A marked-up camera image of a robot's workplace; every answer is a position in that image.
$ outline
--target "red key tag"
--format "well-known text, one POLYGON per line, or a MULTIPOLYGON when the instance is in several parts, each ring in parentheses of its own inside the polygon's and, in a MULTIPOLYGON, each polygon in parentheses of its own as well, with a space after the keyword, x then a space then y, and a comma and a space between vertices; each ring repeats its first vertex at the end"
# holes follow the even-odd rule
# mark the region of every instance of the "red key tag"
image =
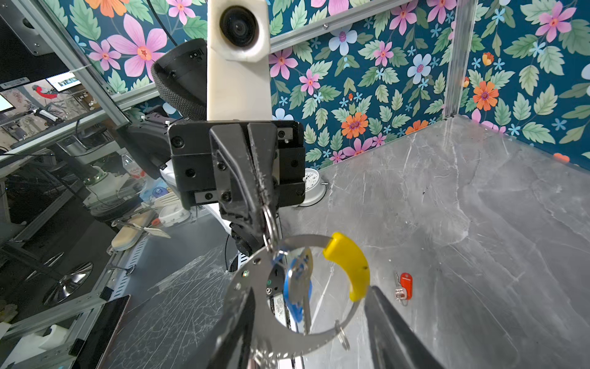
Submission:
POLYGON ((402 273, 402 276, 399 278, 399 283, 403 288, 406 289, 407 292, 406 300, 410 300, 412 298, 412 281, 412 276, 409 273, 402 273))

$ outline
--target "large metal key holder ring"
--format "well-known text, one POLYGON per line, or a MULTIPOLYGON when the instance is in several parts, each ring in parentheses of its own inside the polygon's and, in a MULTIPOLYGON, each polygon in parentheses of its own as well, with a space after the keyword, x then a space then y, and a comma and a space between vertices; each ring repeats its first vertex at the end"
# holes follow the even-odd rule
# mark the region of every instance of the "large metal key holder ring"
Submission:
POLYGON ((234 275, 224 300, 224 306, 230 306, 231 301, 243 296, 243 291, 253 290, 256 308, 251 357, 260 365, 307 354, 337 336, 341 341, 345 340, 343 328, 354 316, 369 287, 370 271, 365 255, 351 239, 341 233, 335 233, 332 237, 316 234, 293 236, 279 240, 276 248, 275 252, 269 252, 263 247, 252 255, 234 275), (267 306, 266 294, 268 275, 276 265, 275 255, 289 254, 303 247, 322 248, 326 260, 335 262, 346 272, 351 284, 349 297, 353 302, 344 321, 336 321, 333 329, 307 335, 294 332, 276 320, 267 306))

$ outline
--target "camera lens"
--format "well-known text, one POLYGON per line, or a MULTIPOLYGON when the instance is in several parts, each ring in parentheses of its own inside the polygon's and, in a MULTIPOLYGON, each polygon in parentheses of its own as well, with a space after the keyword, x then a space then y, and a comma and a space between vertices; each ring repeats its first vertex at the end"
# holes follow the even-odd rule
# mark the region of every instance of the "camera lens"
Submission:
POLYGON ((242 6, 231 6, 221 15, 221 32, 237 47, 248 47, 254 42, 258 28, 254 14, 242 6))

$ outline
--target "yellow grip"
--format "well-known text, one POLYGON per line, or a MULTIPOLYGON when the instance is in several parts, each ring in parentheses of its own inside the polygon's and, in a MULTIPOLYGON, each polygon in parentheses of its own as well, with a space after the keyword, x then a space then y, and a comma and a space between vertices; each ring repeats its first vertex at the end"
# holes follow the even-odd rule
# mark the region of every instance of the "yellow grip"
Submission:
POLYGON ((371 273, 363 251, 353 240, 342 233, 332 235, 332 241, 324 249, 326 260, 338 264, 350 279, 350 300, 357 302, 367 294, 371 273))

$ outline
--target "red bird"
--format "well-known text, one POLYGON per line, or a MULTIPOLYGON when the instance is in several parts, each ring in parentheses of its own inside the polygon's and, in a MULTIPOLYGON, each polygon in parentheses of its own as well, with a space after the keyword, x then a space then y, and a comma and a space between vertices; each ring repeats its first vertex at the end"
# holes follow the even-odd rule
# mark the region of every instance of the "red bird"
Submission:
POLYGON ((58 93, 56 89, 44 90, 41 86, 37 86, 36 84, 33 85, 33 91, 46 99, 55 99, 58 93))

